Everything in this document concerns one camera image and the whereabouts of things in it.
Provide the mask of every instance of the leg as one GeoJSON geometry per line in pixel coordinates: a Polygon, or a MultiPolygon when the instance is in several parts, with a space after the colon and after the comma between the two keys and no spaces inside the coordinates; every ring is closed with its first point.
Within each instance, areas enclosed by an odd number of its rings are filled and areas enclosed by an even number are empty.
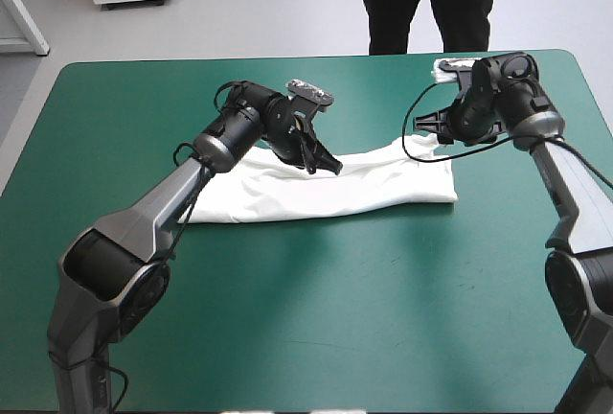
{"type": "Polygon", "coordinates": [[[420,0],[364,0],[371,45],[369,55],[406,53],[411,20],[420,0]]]}
{"type": "Polygon", "coordinates": [[[430,0],[446,52],[484,52],[493,0],[430,0]]]}

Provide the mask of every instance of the folded fabric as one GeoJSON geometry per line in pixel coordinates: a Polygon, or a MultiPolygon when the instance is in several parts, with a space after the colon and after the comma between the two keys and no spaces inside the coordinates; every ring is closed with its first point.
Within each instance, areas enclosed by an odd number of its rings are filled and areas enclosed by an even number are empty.
{"type": "MultiPolygon", "coordinates": [[[[406,136],[411,155],[433,158],[436,135],[406,136]]],[[[408,202],[458,199],[449,161],[421,164],[408,158],[401,138],[366,153],[340,155],[342,172],[307,174],[285,165],[269,149],[251,148],[231,172],[204,188],[190,222],[257,222],[328,218],[408,202]]]]}

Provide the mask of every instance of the wire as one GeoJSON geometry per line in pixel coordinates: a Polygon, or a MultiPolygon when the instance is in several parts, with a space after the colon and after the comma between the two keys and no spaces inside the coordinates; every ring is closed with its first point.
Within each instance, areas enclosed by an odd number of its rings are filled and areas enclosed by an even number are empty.
{"type": "Polygon", "coordinates": [[[110,366],[106,361],[98,360],[98,359],[94,359],[94,361],[101,368],[107,371],[110,371],[111,373],[117,374],[124,380],[124,388],[122,389],[122,393],[120,394],[119,398],[115,401],[115,403],[113,404],[113,407],[111,408],[111,413],[114,413],[117,411],[119,404],[124,400],[125,393],[127,392],[127,387],[129,386],[129,383],[130,383],[130,379],[124,371],[122,371],[119,368],[114,368],[113,366],[110,366]]]}
{"type": "Polygon", "coordinates": [[[577,159],[583,163],[583,165],[585,165],[590,172],[592,172],[595,176],[598,177],[598,179],[600,181],[602,181],[609,189],[613,190],[613,182],[611,182],[609,179],[606,178],[606,176],[604,176],[604,174],[602,174],[599,170],[596,169],[596,167],[594,165],[592,165],[587,158],[585,158],[581,152],[579,152],[577,149],[573,148],[571,145],[566,144],[563,141],[547,141],[548,143],[553,143],[558,145],[559,147],[568,150],[569,152],[571,152],[573,155],[575,155],[577,157],[577,159]]]}
{"type": "Polygon", "coordinates": [[[445,162],[447,160],[452,160],[455,158],[463,158],[463,157],[468,157],[469,155],[474,155],[475,153],[479,153],[479,152],[485,152],[487,150],[492,150],[494,148],[497,148],[498,146],[502,146],[503,144],[508,143],[509,141],[513,141],[515,139],[535,139],[537,140],[537,142],[534,144],[540,144],[540,143],[550,143],[550,144],[555,144],[556,146],[563,148],[569,152],[571,152],[573,155],[575,155],[577,157],[577,159],[583,163],[583,165],[585,165],[585,167],[587,167],[600,181],[602,181],[602,183],[604,183],[609,189],[613,190],[613,182],[611,182],[609,179],[606,178],[606,176],[604,176],[604,174],[602,174],[602,172],[600,172],[594,165],[592,165],[577,149],[573,148],[572,146],[570,146],[569,144],[565,143],[564,141],[558,139],[558,137],[546,137],[546,136],[541,136],[541,135],[536,135],[536,134],[522,134],[522,135],[515,135],[515,136],[508,136],[505,139],[501,139],[500,141],[496,141],[493,144],[490,144],[488,146],[484,146],[482,148],[479,149],[474,149],[474,150],[469,150],[467,152],[462,152],[462,153],[457,153],[455,155],[447,155],[446,157],[442,157],[442,158],[434,158],[434,159],[426,159],[426,158],[419,158],[416,157],[414,155],[411,155],[409,153],[409,151],[406,148],[405,142],[404,142],[404,137],[406,135],[406,127],[409,121],[409,117],[411,116],[411,113],[413,112],[413,110],[415,109],[415,107],[420,103],[421,99],[423,99],[423,97],[425,96],[425,94],[430,91],[432,88],[434,88],[435,86],[437,86],[437,83],[432,83],[431,85],[428,85],[421,93],[420,95],[415,99],[415,101],[411,104],[411,106],[407,109],[406,114],[404,116],[404,121],[402,122],[402,150],[404,150],[404,153],[407,155],[407,157],[409,157],[411,160],[415,160],[416,162],[420,162],[420,163],[439,163],[439,162],[445,162]]]}
{"type": "Polygon", "coordinates": [[[66,366],[64,364],[61,363],[61,361],[59,360],[59,358],[53,353],[53,352],[47,352],[47,354],[49,355],[49,359],[56,365],[58,366],[61,370],[63,371],[72,371],[74,369],[79,368],[80,366],[86,364],[86,363],[95,363],[98,366],[100,366],[101,368],[110,371],[111,373],[115,373],[118,376],[120,376],[123,380],[124,380],[124,388],[122,389],[122,393],[120,394],[119,398],[113,403],[113,407],[111,408],[111,413],[114,413],[117,411],[117,407],[119,406],[119,404],[122,402],[122,400],[125,397],[125,393],[127,392],[127,387],[129,386],[129,377],[127,376],[127,374],[122,371],[119,368],[114,368],[113,366],[110,366],[106,361],[104,361],[103,359],[95,356],[98,355],[100,352],[100,349],[98,349],[93,356],[90,356],[89,358],[83,359],[81,361],[78,361],[74,364],[71,364],[69,366],[66,366]]]}

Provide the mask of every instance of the black cable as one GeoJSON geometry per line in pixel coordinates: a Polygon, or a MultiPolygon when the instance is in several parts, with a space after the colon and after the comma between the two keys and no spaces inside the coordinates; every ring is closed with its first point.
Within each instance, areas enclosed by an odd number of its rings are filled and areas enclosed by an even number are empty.
{"type": "Polygon", "coordinates": [[[556,144],[558,147],[563,148],[568,150],[569,152],[571,152],[573,155],[575,155],[577,157],[577,159],[583,163],[583,165],[585,165],[590,172],[592,172],[600,181],[602,181],[609,189],[613,190],[613,182],[611,182],[609,179],[606,178],[606,176],[604,176],[604,174],[602,174],[599,170],[596,169],[596,167],[594,165],[592,165],[590,162],[588,162],[587,158],[585,158],[581,152],[579,152],[577,149],[573,148],[571,145],[566,144],[563,141],[556,141],[556,140],[552,140],[550,141],[549,138],[547,138],[547,142],[548,143],[553,143],[556,144]]]}
{"type": "Polygon", "coordinates": [[[119,404],[124,400],[125,393],[127,392],[127,387],[129,386],[129,383],[130,383],[130,379],[124,371],[122,371],[119,368],[114,368],[113,366],[110,366],[108,363],[106,363],[106,361],[98,360],[95,358],[94,358],[94,361],[101,368],[107,371],[110,371],[111,373],[117,374],[124,380],[124,388],[122,389],[122,393],[120,394],[119,398],[115,401],[115,403],[113,404],[113,407],[111,408],[111,413],[115,413],[117,411],[117,407],[119,406],[119,404]]]}
{"type": "Polygon", "coordinates": [[[206,186],[207,182],[209,182],[209,180],[211,179],[210,173],[211,171],[205,165],[201,166],[200,172],[198,173],[198,181],[193,188],[192,194],[188,197],[186,201],[188,205],[188,212],[185,215],[183,222],[181,222],[179,230],[177,230],[176,235],[174,236],[174,240],[172,241],[172,244],[170,245],[166,256],[164,256],[162,263],[166,263],[170,258],[172,258],[172,256],[174,256],[174,248],[179,243],[179,240],[181,240],[183,232],[185,231],[188,226],[188,223],[190,222],[193,209],[195,208],[195,204],[198,201],[198,196],[200,195],[200,192],[202,192],[202,189],[204,189],[204,186],[206,186]]]}
{"type": "Polygon", "coordinates": [[[74,369],[79,368],[80,366],[82,366],[83,364],[89,363],[89,362],[93,362],[95,364],[97,364],[98,366],[100,366],[101,368],[110,371],[111,373],[115,373],[118,376],[120,376],[123,380],[124,380],[124,388],[122,389],[122,393],[120,394],[119,398],[113,403],[113,407],[111,408],[111,413],[114,413],[117,411],[117,407],[119,406],[119,404],[122,402],[122,400],[125,397],[125,393],[127,392],[127,387],[129,386],[129,377],[127,376],[127,374],[122,371],[119,368],[114,368],[113,366],[110,366],[106,361],[104,361],[103,359],[100,359],[98,357],[96,357],[95,355],[99,354],[99,350],[97,350],[94,353],[94,356],[91,356],[89,358],[83,359],[81,361],[78,361],[74,364],[71,364],[69,366],[66,366],[64,364],[62,364],[59,361],[59,358],[57,358],[57,356],[53,353],[53,352],[47,352],[47,354],[49,355],[49,359],[55,364],[57,365],[60,369],[62,369],[63,371],[72,371],[74,369]]]}
{"type": "Polygon", "coordinates": [[[419,157],[411,155],[409,153],[409,151],[406,149],[406,146],[405,146],[405,143],[404,143],[404,136],[406,135],[406,126],[408,124],[409,117],[410,117],[411,113],[413,112],[413,110],[415,109],[415,107],[421,101],[421,99],[425,96],[425,94],[428,91],[430,91],[432,88],[437,86],[437,85],[438,85],[437,83],[432,83],[431,85],[428,85],[420,93],[420,95],[415,99],[415,101],[411,104],[411,106],[407,109],[406,114],[404,116],[404,121],[402,122],[402,150],[404,150],[404,153],[411,160],[415,160],[416,162],[420,162],[420,163],[445,162],[447,160],[452,160],[454,158],[463,158],[463,157],[468,157],[469,155],[474,155],[475,153],[485,152],[486,150],[491,150],[491,149],[497,148],[498,146],[502,146],[503,144],[508,143],[509,141],[513,141],[515,139],[523,139],[523,138],[526,138],[526,139],[536,139],[537,140],[536,144],[538,144],[538,143],[551,143],[551,144],[555,144],[556,146],[558,146],[560,148],[568,150],[573,155],[575,155],[577,157],[577,159],[581,163],[583,163],[583,165],[585,165],[585,167],[587,167],[600,181],[602,181],[602,183],[604,183],[608,188],[613,190],[613,182],[611,182],[609,179],[607,179],[606,176],[604,176],[604,174],[602,174],[594,165],[592,165],[577,149],[573,148],[572,146],[570,146],[569,144],[565,143],[564,141],[560,141],[559,139],[557,139],[557,137],[545,137],[545,136],[539,136],[539,135],[535,135],[535,134],[522,134],[522,135],[516,135],[516,136],[508,136],[505,139],[501,139],[500,141],[496,141],[495,143],[490,144],[488,146],[484,146],[484,147],[479,148],[479,149],[469,150],[467,152],[457,153],[455,155],[448,155],[448,156],[442,157],[442,158],[426,159],[426,158],[419,158],[419,157]]]}
{"type": "Polygon", "coordinates": [[[177,158],[176,158],[176,157],[177,157],[178,153],[179,153],[179,152],[180,152],[180,151],[181,151],[183,148],[188,148],[188,149],[191,149],[191,150],[192,150],[192,152],[193,152],[193,153],[194,153],[196,156],[200,154],[200,153],[198,152],[198,150],[197,150],[197,149],[196,149],[196,148],[193,146],[193,144],[192,144],[192,143],[187,143],[187,142],[184,142],[184,143],[179,144],[179,145],[176,147],[176,149],[174,150],[174,152],[172,153],[172,161],[174,162],[174,165],[175,165],[175,166],[177,166],[177,167],[179,166],[179,161],[177,160],[177,158]]]}

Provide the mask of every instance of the green table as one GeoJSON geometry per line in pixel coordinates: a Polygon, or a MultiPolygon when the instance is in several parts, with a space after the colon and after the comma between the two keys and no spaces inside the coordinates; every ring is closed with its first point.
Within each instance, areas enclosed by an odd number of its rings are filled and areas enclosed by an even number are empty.
{"type": "MultiPolygon", "coordinates": [[[[576,61],[534,55],[567,139],[611,175],[611,135],[576,61]]],[[[173,148],[215,117],[218,86],[318,84],[336,98],[316,119],[322,142],[366,151],[399,136],[439,57],[64,68],[0,198],[0,409],[57,408],[45,335],[57,259],[99,215],[170,172],[173,148]]],[[[454,93],[438,87],[417,113],[454,93]]],[[[111,347],[131,376],[121,409],[550,411],[582,359],[543,280],[553,205],[532,159],[511,145],[453,169],[455,205],[192,226],[163,301],[111,347]]]]}

